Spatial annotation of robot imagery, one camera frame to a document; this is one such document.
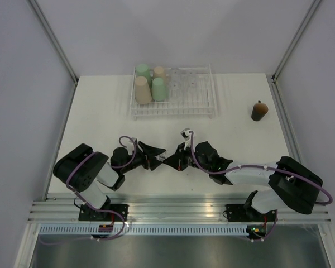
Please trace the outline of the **dark brown mug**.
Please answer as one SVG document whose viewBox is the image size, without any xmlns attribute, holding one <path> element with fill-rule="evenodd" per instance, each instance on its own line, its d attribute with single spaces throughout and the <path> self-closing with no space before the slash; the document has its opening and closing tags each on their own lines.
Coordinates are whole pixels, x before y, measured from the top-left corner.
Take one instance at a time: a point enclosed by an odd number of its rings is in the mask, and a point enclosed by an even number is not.
<svg viewBox="0 0 335 268">
<path fill-rule="evenodd" d="M 253 121 L 260 121 L 263 119 L 263 117 L 268 113 L 269 108 L 265 103 L 262 103 L 260 100 L 258 100 L 252 108 L 251 113 L 251 119 Z"/>
</svg>

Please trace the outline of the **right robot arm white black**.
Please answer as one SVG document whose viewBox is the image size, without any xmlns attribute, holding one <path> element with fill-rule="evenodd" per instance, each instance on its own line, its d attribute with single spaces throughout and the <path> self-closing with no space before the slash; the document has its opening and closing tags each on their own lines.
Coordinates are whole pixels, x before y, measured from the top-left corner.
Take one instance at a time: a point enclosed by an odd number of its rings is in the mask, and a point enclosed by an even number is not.
<svg viewBox="0 0 335 268">
<path fill-rule="evenodd" d="M 290 208 L 300 214 L 311 214 L 323 181 L 293 158 L 283 156 L 265 166 L 240 165 L 218 155 L 209 142 L 201 142 L 192 150 L 180 144 L 171 155 L 158 158 L 177 171 L 187 167 L 207 171 L 219 185 L 258 185 L 266 190 L 253 191 L 243 205 L 247 219 L 255 221 L 272 210 Z"/>
</svg>

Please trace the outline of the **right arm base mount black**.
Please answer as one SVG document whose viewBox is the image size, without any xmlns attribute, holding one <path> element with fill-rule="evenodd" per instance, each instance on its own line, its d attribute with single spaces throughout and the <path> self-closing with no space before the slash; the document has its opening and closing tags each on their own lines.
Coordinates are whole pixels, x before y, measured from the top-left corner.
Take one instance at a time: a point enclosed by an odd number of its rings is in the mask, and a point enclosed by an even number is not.
<svg viewBox="0 0 335 268">
<path fill-rule="evenodd" d="M 226 204 L 227 221 L 229 222 L 273 222 L 276 213 L 269 211 L 262 214 L 253 208 L 245 208 L 243 204 Z"/>
</svg>

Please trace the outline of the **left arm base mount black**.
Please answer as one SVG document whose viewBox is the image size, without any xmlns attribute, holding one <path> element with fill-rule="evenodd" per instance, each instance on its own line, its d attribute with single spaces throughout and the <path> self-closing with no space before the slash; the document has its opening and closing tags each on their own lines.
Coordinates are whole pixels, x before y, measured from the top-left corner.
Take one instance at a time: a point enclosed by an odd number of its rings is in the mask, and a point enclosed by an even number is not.
<svg viewBox="0 0 335 268">
<path fill-rule="evenodd" d="M 110 204 L 109 208 L 103 208 L 104 210 L 111 210 L 119 213 L 124 221 L 127 220 L 128 216 L 128 204 Z M 88 205 L 81 205 L 78 221 L 81 222 L 123 222 L 123 220 L 114 213 L 98 212 L 91 209 Z"/>
</svg>

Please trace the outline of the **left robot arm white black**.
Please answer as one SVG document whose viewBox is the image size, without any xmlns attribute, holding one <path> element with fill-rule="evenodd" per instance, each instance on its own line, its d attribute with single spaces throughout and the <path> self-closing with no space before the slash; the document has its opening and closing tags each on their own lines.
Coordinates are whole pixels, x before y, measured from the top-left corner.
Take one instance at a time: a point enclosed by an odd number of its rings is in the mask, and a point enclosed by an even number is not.
<svg viewBox="0 0 335 268">
<path fill-rule="evenodd" d="M 113 150 L 111 157 L 83 143 L 55 164 L 53 175 L 83 202 L 79 221 L 126 221 L 128 205 L 111 203 L 98 185 L 116 191 L 125 182 L 125 173 L 139 167 L 155 170 L 161 165 L 156 157 L 166 152 L 134 138 L 130 142 L 133 145 L 132 153 L 121 145 Z"/>
</svg>

